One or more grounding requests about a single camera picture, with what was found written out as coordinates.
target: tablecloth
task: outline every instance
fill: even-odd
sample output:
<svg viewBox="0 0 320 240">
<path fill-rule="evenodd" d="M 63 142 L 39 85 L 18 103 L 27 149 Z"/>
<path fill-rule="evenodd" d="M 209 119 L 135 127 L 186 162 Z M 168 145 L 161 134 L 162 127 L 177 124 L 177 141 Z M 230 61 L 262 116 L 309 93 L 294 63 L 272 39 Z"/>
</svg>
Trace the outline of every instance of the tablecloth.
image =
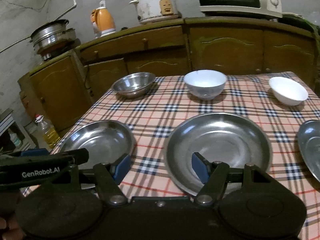
<svg viewBox="0 0 320 240">
<path fill-rule="evenodd" d="M 309 97 L 294 107 L 274 97 L 268 81 L 273 76 L 291 78 L 304 86 Z M 227 76 L 224 91 L 211 101 L 191 96 L 183 76 L 157 77 L 143 97 L 124 99 L 107 91 L 66 134 L 90 122 L 111 119 L 125 123 L 136 139 L 132 167 L 119 186 L 132 196 L 181 196 L 164 165 L 164 141 L 186 119 L 202 113 L 227 112 L 245 116 L 258 124 L 273 148 L 269 174 L 299 196 L 308 210 L 300 233 L 302 239 L 320 238 L 320 183 L 313 178 L 300 155 L 296 134 L 306 120 L 319 119 L 320 99 L 292 72 Z M 53 150 L 58 152 L 61 143 Z"/>
</svg>

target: white bottle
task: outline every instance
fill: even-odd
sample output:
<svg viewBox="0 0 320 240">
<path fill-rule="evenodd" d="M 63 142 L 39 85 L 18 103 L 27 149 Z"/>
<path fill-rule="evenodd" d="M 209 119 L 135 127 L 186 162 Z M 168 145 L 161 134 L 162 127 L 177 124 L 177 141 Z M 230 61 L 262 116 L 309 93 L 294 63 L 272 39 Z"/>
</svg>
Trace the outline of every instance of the white bottle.
<svg viewBox="0 0 320 240">
<path fill-rule="evenodd" d="M 17 134 L 8 129 L 10 134 L 10 140 L 13 142 L 15 147 L 20 148 L 22 146 L 22 141 L 18 138 Z"/>
</svg>

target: microwave knob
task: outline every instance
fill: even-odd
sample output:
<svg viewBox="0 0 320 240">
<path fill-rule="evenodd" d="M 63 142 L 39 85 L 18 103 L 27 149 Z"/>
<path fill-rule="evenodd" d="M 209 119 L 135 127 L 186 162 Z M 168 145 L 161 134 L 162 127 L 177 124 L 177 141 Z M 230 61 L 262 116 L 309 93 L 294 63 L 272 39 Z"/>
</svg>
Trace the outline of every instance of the microwave knob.
<svg viewBox="0 0 320 240">
<path fill-rule="evenodd" d="M 271 2 L 272 5 L 274 5 L 274 6 L 278 6 L 278 5 L 279 5 L 279 0 L 270 0 L 270 2 Z"/>
</svg>

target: metal pot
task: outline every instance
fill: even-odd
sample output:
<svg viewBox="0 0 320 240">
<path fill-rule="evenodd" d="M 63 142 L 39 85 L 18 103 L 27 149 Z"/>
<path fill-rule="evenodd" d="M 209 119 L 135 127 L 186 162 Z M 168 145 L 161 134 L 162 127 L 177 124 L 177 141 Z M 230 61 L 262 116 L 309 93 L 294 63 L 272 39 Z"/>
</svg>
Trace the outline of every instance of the metal pot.
<svg viewBox="0 0 320 240">
<path fill-rule="evenodd" d="M 57 20 L 36 29 L 31 34 L 36 53 L 44 56 L 74 41 L 76 33 L 72 28 L 66 30 L 68 23 L 68 20 Z"/>
<path fill-rule="evenodd" d="M 135 5 L 140 24 L 178 18 L 175 0 L 132 0 L 129 4 Z"/>
</svg>

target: orange kettle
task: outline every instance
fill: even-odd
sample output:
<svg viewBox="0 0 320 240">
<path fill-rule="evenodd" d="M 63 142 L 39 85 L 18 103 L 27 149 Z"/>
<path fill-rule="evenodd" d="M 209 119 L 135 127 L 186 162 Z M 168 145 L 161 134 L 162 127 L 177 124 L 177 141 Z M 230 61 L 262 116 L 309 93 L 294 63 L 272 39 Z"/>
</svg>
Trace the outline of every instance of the orange kettle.
<svg viewBox="0 0 320 240">
<path fill-rule="evenodd" d="M 96 38 L 116 32 L 116 25 L 113 17 L 106 8 L 106 1 L 100 2 L 100 7 L 91 13 L 91 22 Z"/>
</svg>

